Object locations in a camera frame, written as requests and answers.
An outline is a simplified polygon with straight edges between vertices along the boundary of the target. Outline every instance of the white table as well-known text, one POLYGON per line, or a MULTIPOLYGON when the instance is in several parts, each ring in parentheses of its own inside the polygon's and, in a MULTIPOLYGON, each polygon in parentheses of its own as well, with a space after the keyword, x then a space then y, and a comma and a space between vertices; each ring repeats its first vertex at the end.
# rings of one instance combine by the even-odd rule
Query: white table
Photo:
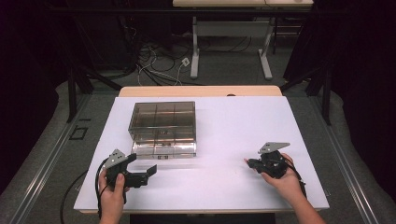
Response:
POLYGON ((124 213, 207 214, 289 211, 291 207, 253 172, 243 159, 259 158, 265 142, 289 142, 281 149, 293 157, 306 183, 309 202, 329 208, 303 138, 283 96, 117 97, 75 203, 83 213, 95 213, 94 178, 102 160, 118 148, 131 153, 128 125, 138 102, 194 101, 197 156, 167 161, 138 160, 130 172, 158 164, 148 185, 131 189, 124 213))
MULTIPOLYGON (((312 0, 174 0, 174 7, 311 7, 312 0)), ((272 73, 267 60, 267 50, 274 30, 275 18, 268 21, 198 21, 192 19, 191 78, 198 78, 198 36, 251 36, 264 37, 259 57, 265 79, 271 80, 272 73)))

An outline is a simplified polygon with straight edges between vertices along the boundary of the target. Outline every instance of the transparent plastic box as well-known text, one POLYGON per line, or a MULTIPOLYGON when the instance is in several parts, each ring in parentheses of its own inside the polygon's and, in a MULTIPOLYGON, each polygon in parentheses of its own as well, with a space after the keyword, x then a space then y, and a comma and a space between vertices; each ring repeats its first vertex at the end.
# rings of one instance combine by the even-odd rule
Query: transparent plastic box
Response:
POLYGON ((136 103, 129 133, 138 159, 194 157, 195 102, 136 103))

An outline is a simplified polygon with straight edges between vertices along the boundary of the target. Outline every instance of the hand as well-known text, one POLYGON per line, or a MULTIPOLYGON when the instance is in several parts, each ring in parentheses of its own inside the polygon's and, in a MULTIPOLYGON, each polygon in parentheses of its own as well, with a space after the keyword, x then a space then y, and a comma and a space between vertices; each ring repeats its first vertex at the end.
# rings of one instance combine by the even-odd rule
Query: hand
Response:
MULTIPOLYGON (((293 159, 286 153, 281 154, 289 165, 293 165, 293 159)), ((300 182, 297 174, 294 173, 289 167, 286 173, 279 179, 272 178, 266 173, 261 173, 264 180, 274 186, 277 192, 286 199, 289 203, 293 203, 296 199, 304 197, 301 191, 300 182)))
POLYGON ((99 192, 101 195, 102 218, 100 223, 113 224, 119 223, 122 215, 124 199, 123 192, 129 189, 124 189, 125 177, 122 174, 117 175, 116 185, 114 190, 107 185, 106 169, 99 174, 99 192))

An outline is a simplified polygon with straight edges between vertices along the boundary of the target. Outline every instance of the black cable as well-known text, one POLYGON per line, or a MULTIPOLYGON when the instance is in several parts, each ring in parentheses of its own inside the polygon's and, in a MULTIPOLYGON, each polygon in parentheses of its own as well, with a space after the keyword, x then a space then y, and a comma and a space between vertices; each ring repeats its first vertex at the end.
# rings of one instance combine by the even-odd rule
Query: black cable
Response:
POLYGON ((219 49, 202 49, 202 51, 204 52, 242 52, 244 50, 246 50, 250 44, 251 44, 251 37, 249 38, 249 41, 247 43, 247 46, 245 46, 243 49, 239 49, 239 50, 234 50, 236 48, 238 48, 238 46, 240 46, 243 42, 245 42, 245 40, 248 37, 245 36, 244 39, 242 39, 242 41, 240 41, 238 44, 236 44, 234 47, 232 47, 231 49, 227 49, 227 50, 219 50, 219 49))
POLYGON ((101 205, 101 202, 100 202, 101 194, 99 194, 99 185, 98 185, 99 184, 99 174, 100 174, 100 172, 102 170, 103 165, 106 163, 107 160, 108 160, 108 158, 103 160, 102 163, 100 163, 100 165, 98 167, 98 170, 96 171, 96 177, 95 177, 95 192, 96 192, 96 198, 98 200, 98 215, 99 215, 99 219, 102 218, 102 205, 101 205))
POLYGON ((79 175, 75 181, 73 181, 73 183, 69 186, 69 188, 67 189, 66 193, 64 194, 64 197, 62 198, 62 202, 61 202, 61 208, 60 208, 60 219, 61 219, 61 223, 64 224, 64 202, 66 201, 66 197, 67 194, 69 193, 70 189, 73 188, 73 186, 76 184, 76 182, 85 174, 88 173, 88 170, 84 171, 81 175, 79 175))

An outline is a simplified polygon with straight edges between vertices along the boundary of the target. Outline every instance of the table leg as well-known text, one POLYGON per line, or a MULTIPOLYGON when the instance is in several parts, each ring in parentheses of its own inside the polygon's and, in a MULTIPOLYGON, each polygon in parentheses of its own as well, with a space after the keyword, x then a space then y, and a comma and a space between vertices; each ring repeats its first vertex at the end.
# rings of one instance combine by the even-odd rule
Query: table leg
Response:
POLYGON ((198 34, 197 34, 197 18, 192 18, 192 62, 191 62, 191 74, 190 77, 193 79, 198 78, 198 62, 199 62, 199 49, 198 49, 198 34))
POLYGON ((267 50, 270 45, 271 36, 274 30, 274 21, 275 18, 270 18, 268 22, 267 32, 265 34, 264 46, 262 47, 262 49, 259 49, 260 61, 262 62, 262 71, 264 72, 265 79, 267 80, 271 80, 273 78, 270 65, 267 60, 267 50))

